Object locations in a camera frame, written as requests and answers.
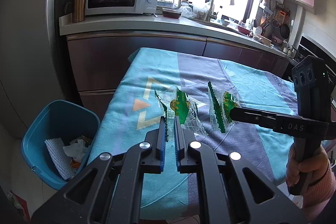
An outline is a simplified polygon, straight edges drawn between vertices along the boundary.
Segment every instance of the faucet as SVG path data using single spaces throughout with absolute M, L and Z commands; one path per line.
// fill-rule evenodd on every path
M 208 14 L 205 18 L 205 21 L 209 21 L 210 22 L 210 19 L 217 19 L 217 16 L 213 15 L 212 14 L 212 8 L 213 8 L 213 2 L 214 0 L 211 0 L 210 2 L 210 9 L 208 11 Z M 230 5 L 234 5 L 235 4 L 235 0 L 230 0 Z

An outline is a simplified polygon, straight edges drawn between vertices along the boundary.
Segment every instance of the purple stripe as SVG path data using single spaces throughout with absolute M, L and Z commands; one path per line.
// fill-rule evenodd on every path
M 227 134 L 219 131 L 212 131 L 209 119 L 209 98 L 208 82 L 218 89 L 236 91 L 226 71 L 223 70 L 218 59 L 193 56 L 178 53 L 178 67 L 180 79 L 185 83 L 185 79 L 197 83 L 192 87 L 184 87 L 183 91 L 189 96 L 206 103 L 199 108 L 199 119 L 201 120 L 208 136 L 199 136 L 197 140 L 209 145 L 217 153 L 227 155 L 232 151 L 240 152 L 254 166 L 256 166 L 266 177 L 274 181 L 274 175 L 266 155 L 263 143 L 260 139 L 256 126 L 248 123 L 235 125 Z M 198 213 L 198 192 L 196 175 L 188 177 L 188 209 L 184 213 L 186 216 Z
M 296 94 L 294 94 L 284 83 L 284 80 L 280 77 L 277 77 L 276 75 L 271 74 L 270 72 L 265 71 L 265 75 L 268 79 L 268 81 L 276 88 L 280 96 L 284 99 L 284 101 L 287 103 L 288 107 L 293 110 L 295 115 L 298 115 L 297 113 L 297 98 Z

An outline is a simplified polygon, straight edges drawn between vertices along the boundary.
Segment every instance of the orange triangle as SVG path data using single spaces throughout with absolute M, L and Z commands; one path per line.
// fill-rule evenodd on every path
M 149 106 L 151 106 L 151 105 L 147 104 L 146 102 L 143 102 L 139 99 L 135 99 L 134 104 L 133 104 L 133 111 L 137 111 L 139 109 L 143 109 L 143 108 L 149 107 Z

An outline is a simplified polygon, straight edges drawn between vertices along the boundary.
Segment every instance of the hand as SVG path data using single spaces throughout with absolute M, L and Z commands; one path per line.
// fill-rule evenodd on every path
M 318 155 L 298 163 L 295 160 L 294 144 L 289 149 L 288 162 L 286 165 L 286 183 L 291 187 L 299 182 L 299 172 L 308 173 L 313 171 L 309 184 L 312 184 L 322 178 L 329 168 L 329 159 L 326 151 L 320 146 Z

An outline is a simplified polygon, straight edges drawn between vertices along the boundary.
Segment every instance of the copper tumbler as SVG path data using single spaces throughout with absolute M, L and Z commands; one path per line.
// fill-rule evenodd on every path
M 86 0 L 72 0 L 72 22 L 81 22 L 85 20 Z

